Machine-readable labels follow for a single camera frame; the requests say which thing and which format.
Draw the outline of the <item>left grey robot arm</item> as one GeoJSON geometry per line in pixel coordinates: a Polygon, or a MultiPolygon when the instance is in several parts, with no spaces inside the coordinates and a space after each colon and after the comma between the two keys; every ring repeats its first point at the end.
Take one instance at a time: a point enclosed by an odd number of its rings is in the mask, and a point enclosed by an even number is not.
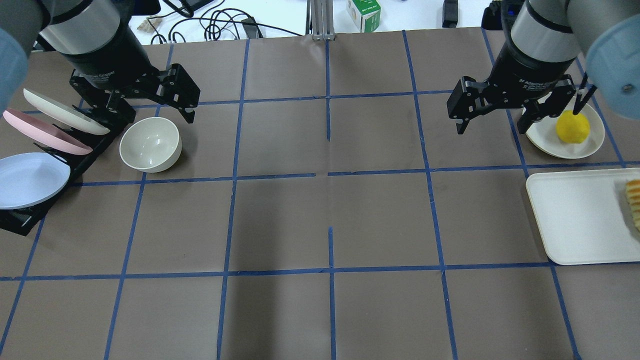
{"type": "Polygon", "coordinates": [[[1,2],[1,109],[25,81],[38,37],[71,63],[70,80],[91,107],[122,113],[126,100],[150,100],[195,120],[201,89],[181,64],[153,66],[110,0],[1,2]]]}

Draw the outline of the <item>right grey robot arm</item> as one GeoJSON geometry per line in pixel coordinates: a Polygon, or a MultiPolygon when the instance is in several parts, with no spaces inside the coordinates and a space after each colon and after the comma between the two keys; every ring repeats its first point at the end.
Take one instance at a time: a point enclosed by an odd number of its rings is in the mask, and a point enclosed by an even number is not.
{"type": "Polygon", "coordinates": [[[596,91],[619,116],[639,118],[637,0],[494,0],[481,26],[505,41],[487,79],[463,76],[446,101],[458,134],[497,109],[524,109],[524,134],[571,100],[581,111],[596,91]]]}

